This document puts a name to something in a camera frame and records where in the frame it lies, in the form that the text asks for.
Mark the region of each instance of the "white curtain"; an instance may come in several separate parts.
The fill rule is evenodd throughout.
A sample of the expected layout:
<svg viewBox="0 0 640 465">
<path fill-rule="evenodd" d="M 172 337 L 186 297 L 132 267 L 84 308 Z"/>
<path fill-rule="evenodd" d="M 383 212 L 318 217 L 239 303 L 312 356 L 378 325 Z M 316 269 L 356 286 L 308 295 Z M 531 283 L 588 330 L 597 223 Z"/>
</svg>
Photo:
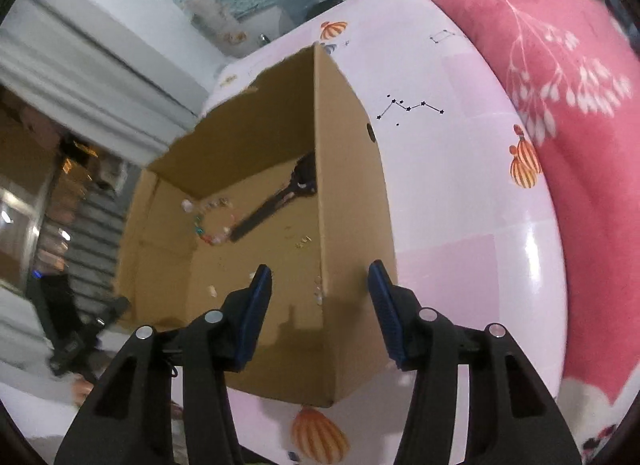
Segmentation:
<svg viewBox="0 0 640 465">
<path fill-rule="evenodd" d="M 196 116 L 37 0 L 0 26 L 0 82 L 71 131 L 145 166 Z"/>
</svg>

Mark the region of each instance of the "silver rivet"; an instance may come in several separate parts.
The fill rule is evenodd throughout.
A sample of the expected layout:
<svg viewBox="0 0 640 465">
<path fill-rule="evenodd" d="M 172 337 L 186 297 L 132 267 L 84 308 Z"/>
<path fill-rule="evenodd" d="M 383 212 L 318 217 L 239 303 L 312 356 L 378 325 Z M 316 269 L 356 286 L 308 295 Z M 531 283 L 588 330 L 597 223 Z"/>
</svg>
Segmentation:
<svg viewBox="0 0 640 465">
<path fill-rule="evenodd" d="M 151 328 L 151 326 L 140 326 L 140 328 L 136 330 L 136 337 L 142 340 L 148 339 L 153 334 L 154 334 L 154 329 Z"/>
<path fill-rule="evenodd" d="M 418 315 L 422 320 L 426 320 L 428 322 L 433 322 L 438 318 L 438 312 L 432 308 L 422 308 Z"/>
<path fill-rule="evenodd" d="M 222 320 L 222 312 L 220 310 L 211 310 L 204 315 L 204 320 L 209 324 L 215 324 Z"/>
<path fill-rule="evenodd" d="M 491 335 L 493 335 L 494 337 L 504 337 L 505 335 L 507 335 L 507 330 L 505 330 L 504 326 L 502 324 L 492 324 L 491 326 L 489 326 L 489 333 Z"/>
</svg>

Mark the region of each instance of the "brown cardboard box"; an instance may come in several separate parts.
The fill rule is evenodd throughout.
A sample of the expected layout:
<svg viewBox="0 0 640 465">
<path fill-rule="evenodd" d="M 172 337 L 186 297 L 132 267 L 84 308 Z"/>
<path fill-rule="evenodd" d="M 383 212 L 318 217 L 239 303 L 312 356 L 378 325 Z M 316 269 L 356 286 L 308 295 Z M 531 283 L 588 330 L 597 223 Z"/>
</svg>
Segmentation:
<svg viewBox="0 0 640 465">
<path fill-rule="evenodd" d="M 116 288 L 130 323 L 183 326 L 244 288 L 260 263 L 273 295 L 253 360 L 230 387 L 327 407 L 388 362 L 367 293 L 369 264 L 395 269 L 385 181 L 369 119 L 322 47 L 264 71 L 213 109 L 142 175 L 120 249 Z M 250 213 L 316 151 L 318 194 L 297 198 L 232 243 L 194 233 L 185 198 L 226 197 L 207 233 Z M 302 238 L 311 239 L 300 244 Z M 212 297 L 213 286 L 217 297 Z M 322 301 L 317 293 L 322 291 Z"/>
</svg>

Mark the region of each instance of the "red blanket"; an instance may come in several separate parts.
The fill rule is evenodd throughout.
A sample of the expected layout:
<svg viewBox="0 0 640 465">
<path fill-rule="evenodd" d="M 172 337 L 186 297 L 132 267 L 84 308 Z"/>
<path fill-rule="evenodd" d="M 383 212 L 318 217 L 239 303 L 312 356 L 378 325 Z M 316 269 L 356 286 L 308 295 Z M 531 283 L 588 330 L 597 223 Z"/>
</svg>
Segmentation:
<svg viewBox="0 0 640 465">
<path fill-rule="evenodd" d="M 640 387 L 640 63 L 598 0 L 433 1 L 535 141 L 568 281 L 563 412 L 588 459 Z"/>
</svg>

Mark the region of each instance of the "wall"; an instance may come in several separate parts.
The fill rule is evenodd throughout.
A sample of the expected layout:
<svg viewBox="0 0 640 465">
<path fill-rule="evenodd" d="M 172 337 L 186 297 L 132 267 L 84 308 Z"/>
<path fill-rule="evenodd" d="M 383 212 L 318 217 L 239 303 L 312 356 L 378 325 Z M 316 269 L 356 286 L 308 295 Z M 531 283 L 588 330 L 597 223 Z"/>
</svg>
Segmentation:
<svg viewBox="0 0 640 465">
<path fill-rule="evenodd" d="M 226 63 L 171 0 L 41 1 L 196 114 Z"/>
</svg>

